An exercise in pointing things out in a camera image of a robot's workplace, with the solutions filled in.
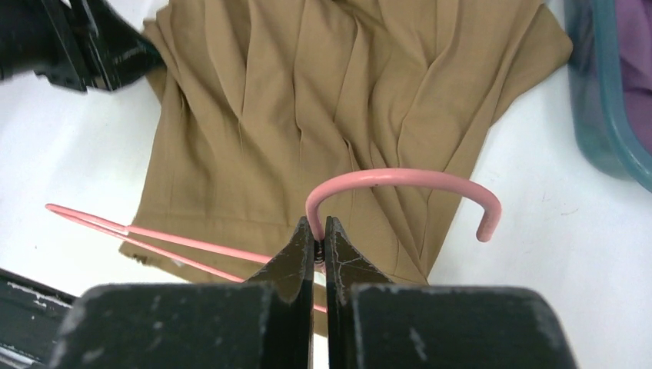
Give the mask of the tan brown pleated skirt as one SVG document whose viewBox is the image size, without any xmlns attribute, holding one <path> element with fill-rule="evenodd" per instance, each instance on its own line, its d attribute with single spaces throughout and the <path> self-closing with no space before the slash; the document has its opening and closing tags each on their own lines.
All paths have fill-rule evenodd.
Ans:
<svg viewBox="0 0 652 369">
<path fill-rule="evenodd" d="M 329 178 L 468 177 L 573 48 L 540 1 L 171 1 L 144 33 L 165 64 L 134 224 L 269 256 Z"/>
</svg>

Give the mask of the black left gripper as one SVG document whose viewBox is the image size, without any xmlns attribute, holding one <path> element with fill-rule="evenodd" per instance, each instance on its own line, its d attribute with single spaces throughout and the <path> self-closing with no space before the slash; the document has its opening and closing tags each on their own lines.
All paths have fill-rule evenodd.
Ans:
<svg viewBox="0 0 652 369">
<path fill-rule="evenodd" d="M 155 46 L 107 1 L 70 5 L 1 2 L 2 81 L 32 72 L 73 91 L 115 91 L 163 65 Z"/>
</svg>

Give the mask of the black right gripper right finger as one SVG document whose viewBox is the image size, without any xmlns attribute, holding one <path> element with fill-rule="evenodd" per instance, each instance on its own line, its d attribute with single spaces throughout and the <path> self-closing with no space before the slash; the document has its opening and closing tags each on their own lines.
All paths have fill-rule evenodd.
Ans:
<svg viewBox="0 0 652 369">
<path fill-rule="evenodd" d="M 394 284 L 326 223 L 332 368 L 574 368 L 561 323 L 535 291 Z"/>
</svg>

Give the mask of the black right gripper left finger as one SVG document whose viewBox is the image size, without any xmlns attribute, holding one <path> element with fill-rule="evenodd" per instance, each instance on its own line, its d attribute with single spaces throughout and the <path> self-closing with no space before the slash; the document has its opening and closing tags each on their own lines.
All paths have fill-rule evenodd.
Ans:
<svg viewBox="0 0 652 369">
<path fill-rule="evenodd" d="M 287 245 L 242 283 L 104 284 L 56 335 L 50 368 L 310 368 L 314 239 Z"/>
</svg>

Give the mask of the pink thin hanger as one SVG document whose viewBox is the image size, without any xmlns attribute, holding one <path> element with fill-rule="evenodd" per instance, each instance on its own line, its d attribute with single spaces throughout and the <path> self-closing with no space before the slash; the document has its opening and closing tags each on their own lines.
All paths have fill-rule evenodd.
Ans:
<svg viewBox="0 0 652 369">
<path fill-rule="evenodd" d="M 498 197 L 494 192 L 477 182 L 440 171 L 428 171 L 413 168 L 370 169 L 338 175 L 322 182 L 311 190 L 304 203 L 304 211 L 311 235 L 314 236 L 318 242 L 326 239 L 325 226 L 323 225 L 320 216 L 320 206 L 327 199 L 345 191 L 385 186 L 409 186 L 428 188 L 435 191 L 446 191 L 473 201 L 483 208 L 483 215 L 475 233 L 476 239 L 480 242 L 487 242 L 492 239 L 494 232 L 502 219 L 503 207 Z M 187 248 L 194 248 L 200 251 L 207 251 L 212 254 L 242 259 L 245 261 L 252 261 L 261 265 L 269 263 L 272 259 L 271 256 L 257 254 L 251 251 L 242 251 L 219 244 L 212 244 L 207 241 L 199 241 L 174 234 L 154 231 L 133 224 L 120 224 L 94 214 L 78 211 L 59 204 L 48 203 L 45 205 L 45 208 L 61 218 L 113 238 L 117 238 L 120 241 L 133 244 L 145 249 L 146 251 L 164 256 L 173 261 L 178 261 L 194 269 L 207 272 L 235 285 L 244 283 L 245 279 L 234 274 L 229 274 L 226 271 L 210 267 L 206 264 L 202 264 L 201 262 L 193 261 L 190 258 L 183 257 L 172 251 L 166 251 L 163 248 L 156 247 L 147 242 L 139 241 L 131 235 L 141 235 L 158 241 L 167 241 Z"/>
</svg>

